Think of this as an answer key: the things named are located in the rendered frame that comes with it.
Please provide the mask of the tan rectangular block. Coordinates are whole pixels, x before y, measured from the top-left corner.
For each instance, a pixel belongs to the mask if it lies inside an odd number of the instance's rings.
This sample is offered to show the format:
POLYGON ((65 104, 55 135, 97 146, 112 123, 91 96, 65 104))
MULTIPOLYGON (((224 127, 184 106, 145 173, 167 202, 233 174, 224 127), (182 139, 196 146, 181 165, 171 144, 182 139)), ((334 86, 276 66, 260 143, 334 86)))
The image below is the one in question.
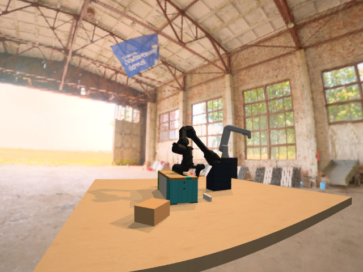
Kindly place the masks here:
POLYGON ((151 198, 134 205, 134 222, 156 226, 170 215, 170 201, 151 198))

